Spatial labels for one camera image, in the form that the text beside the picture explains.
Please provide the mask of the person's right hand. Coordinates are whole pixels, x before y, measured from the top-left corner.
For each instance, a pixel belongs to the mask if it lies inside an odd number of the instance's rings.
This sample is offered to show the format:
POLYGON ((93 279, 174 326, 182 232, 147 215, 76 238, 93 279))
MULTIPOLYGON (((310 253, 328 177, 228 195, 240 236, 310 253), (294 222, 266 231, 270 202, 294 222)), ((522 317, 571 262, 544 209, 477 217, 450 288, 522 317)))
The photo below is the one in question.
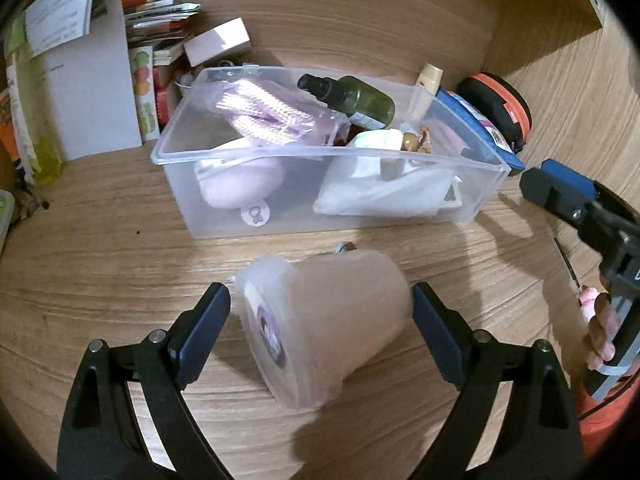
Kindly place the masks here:
POLYGON ((596 370, 614 358, 616 348, 612 335, 620 328, 620 319, 610 304, 611 284, 602 278, 601 285, 602 290, 584 286, 578 295, 580 312, 588 322, 584 345, 590 370, 596 370))

